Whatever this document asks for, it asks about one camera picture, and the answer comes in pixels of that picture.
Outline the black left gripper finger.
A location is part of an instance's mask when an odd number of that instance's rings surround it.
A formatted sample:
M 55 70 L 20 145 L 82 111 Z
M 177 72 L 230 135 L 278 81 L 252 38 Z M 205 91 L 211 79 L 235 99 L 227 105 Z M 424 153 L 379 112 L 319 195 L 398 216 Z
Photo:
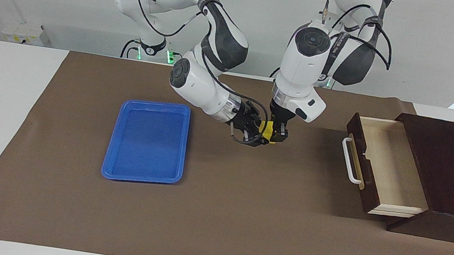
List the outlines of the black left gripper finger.
M 285 123 L 279 123 L 275 129 L 274 143 L 284 142 L 289 136 Z

